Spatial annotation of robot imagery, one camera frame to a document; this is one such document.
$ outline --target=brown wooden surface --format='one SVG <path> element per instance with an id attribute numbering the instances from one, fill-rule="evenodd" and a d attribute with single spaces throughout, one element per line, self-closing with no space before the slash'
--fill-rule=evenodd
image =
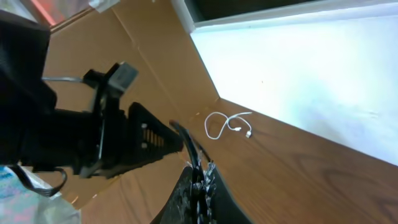
<path id="1" fill-rule="evenodd" d="M 247 111 L 219 100 L 188 125 L 208 150 L 236 201 L 256 223 L 398 223 L 398 168 L 257 113 L 252 138 L 225 130 L 205 135 L 212 111 Z M 224 118 L 209 120 L 218 134 Z M 82 210 L 83 223 L 149 223 L 184 166 L 183 154 L 131 171 Z"/>

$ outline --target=white panel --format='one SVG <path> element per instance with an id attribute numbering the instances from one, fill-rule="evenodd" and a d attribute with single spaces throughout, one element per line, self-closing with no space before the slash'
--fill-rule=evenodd
<path id="1" fill-rule="evenodd" d="M 398 164 L 398 17 L 191 36 L 220 97 Z"/>

